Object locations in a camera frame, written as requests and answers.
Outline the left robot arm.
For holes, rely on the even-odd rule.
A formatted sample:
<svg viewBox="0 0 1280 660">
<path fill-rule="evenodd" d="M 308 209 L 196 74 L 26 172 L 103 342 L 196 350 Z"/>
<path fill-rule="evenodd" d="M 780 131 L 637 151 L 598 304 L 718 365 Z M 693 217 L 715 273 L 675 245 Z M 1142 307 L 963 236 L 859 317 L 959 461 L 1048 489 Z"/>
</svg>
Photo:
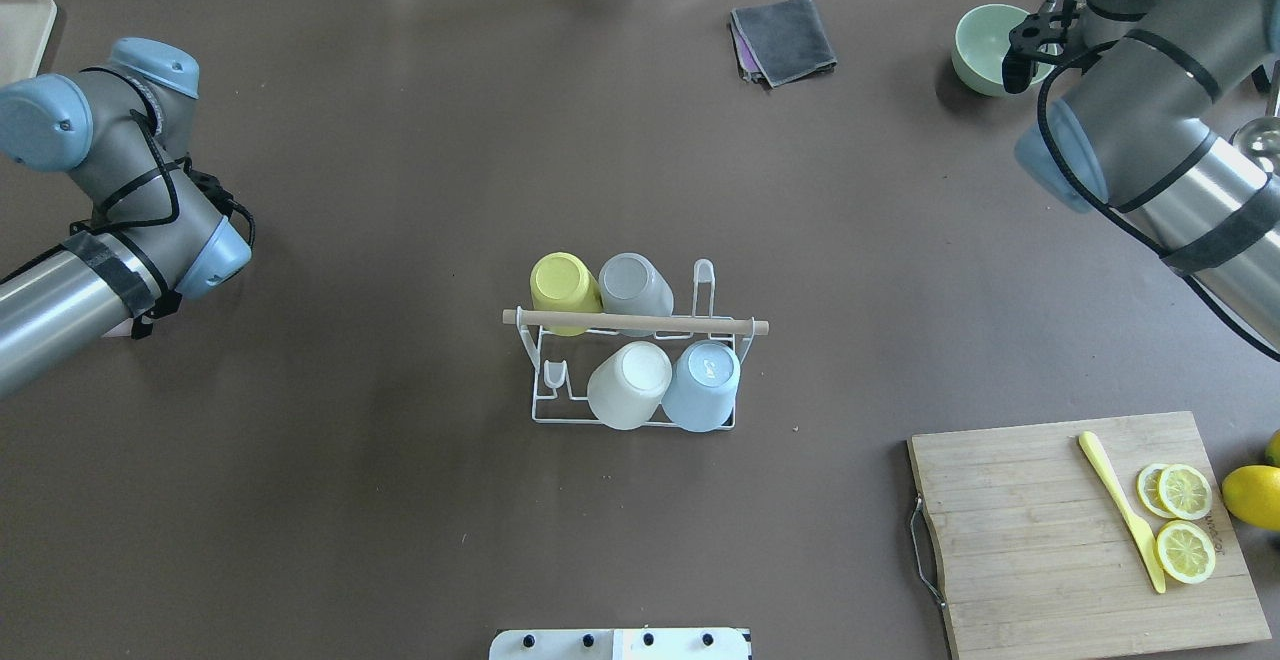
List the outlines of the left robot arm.
<svg viewBox="0 0 1280 660">
<path fill-rule="evenodd" d="M 189 136 L 198 61 L 145 37 L 101 67 L 3 90 L 3 153 L 64 171 L 92 203 L 87 221 L 3 281 L 1 381 L 12 394 L 97 336 L 173 313 L 242 271 L 253 239 L 244 206 L 195 171 Z"/>
</svg>

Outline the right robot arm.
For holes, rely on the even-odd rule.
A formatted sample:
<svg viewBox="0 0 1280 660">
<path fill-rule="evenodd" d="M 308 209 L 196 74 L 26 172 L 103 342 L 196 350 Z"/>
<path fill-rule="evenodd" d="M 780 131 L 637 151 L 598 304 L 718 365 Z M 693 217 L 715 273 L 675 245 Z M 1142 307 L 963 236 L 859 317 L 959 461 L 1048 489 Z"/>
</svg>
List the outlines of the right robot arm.
<svg viewBox="0 0 1280 660">
<path fill-rule="evenodd" d="M 1220 321 L 1277 358 L 1277 174 L 1203 122 L 1277 58 L 1277 0 L 1085 0 L 1043 84 L 1021 168 L 1148 247 Z"/>
</svg>

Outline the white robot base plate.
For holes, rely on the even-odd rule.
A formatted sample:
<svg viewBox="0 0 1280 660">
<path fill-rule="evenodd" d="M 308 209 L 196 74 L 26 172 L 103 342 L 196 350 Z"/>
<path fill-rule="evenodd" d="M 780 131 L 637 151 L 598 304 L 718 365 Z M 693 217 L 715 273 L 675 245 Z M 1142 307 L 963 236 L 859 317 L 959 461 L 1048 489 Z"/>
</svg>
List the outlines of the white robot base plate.
<svg viewBox="0 0 1280 660">
<path fill-rule="evenodd" d="M 502 631 L 489 659 L 751 659 L 748 629 L 641 627 Z"/>
</svg>

